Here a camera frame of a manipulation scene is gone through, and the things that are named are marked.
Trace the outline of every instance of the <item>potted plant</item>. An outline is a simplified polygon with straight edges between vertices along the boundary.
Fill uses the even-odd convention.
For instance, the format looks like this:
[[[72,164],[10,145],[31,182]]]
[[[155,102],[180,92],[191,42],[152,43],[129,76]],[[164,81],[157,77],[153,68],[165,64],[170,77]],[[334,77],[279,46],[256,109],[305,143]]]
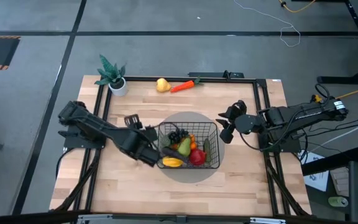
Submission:
[[[96,81],[97,85],[109,85],[110,90],[115,96],[124,96],[127,94],[127,83],[125,82],[125,65],[121,69],[117,68],[117,64],[111,65],[111,63],[103,56],[100,55],[100,61],[102,62],[103,69],[98,68],[99,74],[102,76],[102,80]]]

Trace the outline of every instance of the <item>yellow pear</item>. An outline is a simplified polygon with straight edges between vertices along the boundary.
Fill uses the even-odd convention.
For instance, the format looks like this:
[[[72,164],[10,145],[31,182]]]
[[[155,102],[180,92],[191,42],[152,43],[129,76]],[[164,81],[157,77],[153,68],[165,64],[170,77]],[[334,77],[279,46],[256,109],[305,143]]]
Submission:
[[[169,84],[164,78],[159,78],[157,80],[157,91],[165,92],[171,89],[171,84]]]

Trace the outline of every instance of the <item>white cable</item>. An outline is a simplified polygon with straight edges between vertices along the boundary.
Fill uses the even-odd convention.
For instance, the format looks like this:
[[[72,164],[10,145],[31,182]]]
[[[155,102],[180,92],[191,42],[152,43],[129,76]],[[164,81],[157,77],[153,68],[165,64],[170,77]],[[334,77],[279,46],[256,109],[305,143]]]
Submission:
[[[352,130],[346,132],[345,134],[341,134],[340,136],[337,136],[337,137],[335,137],[335,138],[333,138],[333,139],[331,139],[331,140],[328,140],[328,141],[322,143],[321,145],[315,147],[314,149],[310,150],[309,152],[313,152],[314,150],[320,148],[321,146],[323,146],[323,145],[325,145],[325,144],[327,144],[327,143],[329,143],[329,142],[332,142],[333,140],[337,140],[337,139],[339,139],[339,138],[341,138],[341,137],[343,137],[343,136],[345,136],[345,135],[347,135],[347,134],[350,134],[350,133],[354,132],[354,131],[357,130],[357,129],[358,129],[358,127],[356,127],[355,129],[352,129]]]
[[[271,17],[271,18],[273,18],[273,19],[276,19],[276,20],[278,20],[278,21],[280,21],[280,22],[283,22],[283,23],[285,23],[285,24],[290,25],[290,27],[283,27],[283,28],[280,29],[280,40],[281,40],[282,42],[284,42],[287,47],[295,47],[295,46],[297,46],[297,45],[299,45],[299,44],[301,43],[301,33],[300,33],[291,23],[285,22],[285,21],[283,21],[283,20],[281,20],[281,19],[279,19],[279,18],[277,18],[277,17],[271,16],[271,15],[269,15],[269,14],[266,14],[266,13],[263,13],[263,12],[259,12],[259,11],[256,10],[256,9],[249,8],[249,7],[244,7],[244,6],[242,6],[241,4],[239,4],[236,0],[233,0],[233,1],[234,1],[237,5],[239,5],[241,8],[243,8],[243,9],[250,9],[250,10],[252,10],[252,11],[258,12],[259,14],[262,14],[262,15],[265,15],[265,16],[269,16],[269,17]],[[288,45],[287,42],[286,42],[285,40],[283,40],[283,30],[284,30],[284,29],[291,29],[291,28],[292,28],[293,30],[295,30],[295,32],[297,32],[297,33],[299,34],[298,43],[296,43],[296,44],[294,44],[294,45]]]

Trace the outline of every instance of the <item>white pot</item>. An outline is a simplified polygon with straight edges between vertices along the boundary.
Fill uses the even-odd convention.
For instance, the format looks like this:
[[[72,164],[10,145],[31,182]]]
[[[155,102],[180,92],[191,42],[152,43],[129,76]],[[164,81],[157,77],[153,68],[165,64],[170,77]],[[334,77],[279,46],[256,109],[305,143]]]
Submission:
[[[115,89],[109,84],[109,88],[114,96],[125,96],[125,94],[127,94],[127,92],[128,92],[127,83],[125,81],[125,78],[122,78],[122,79],[124,80],[124,85],[119,89]]]

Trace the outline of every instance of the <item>grapes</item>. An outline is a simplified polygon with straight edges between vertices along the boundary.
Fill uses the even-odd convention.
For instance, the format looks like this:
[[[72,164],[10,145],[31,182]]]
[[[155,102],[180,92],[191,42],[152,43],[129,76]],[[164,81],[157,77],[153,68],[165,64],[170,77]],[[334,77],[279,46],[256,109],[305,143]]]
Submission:
[[[171,140],[172,144],[177,144],[188,135],[189,135],[188,131],[185,131],[183,128],[182,129],[177,128],[175,131],[171,131],[168,134],[168,138],[169,140]]]

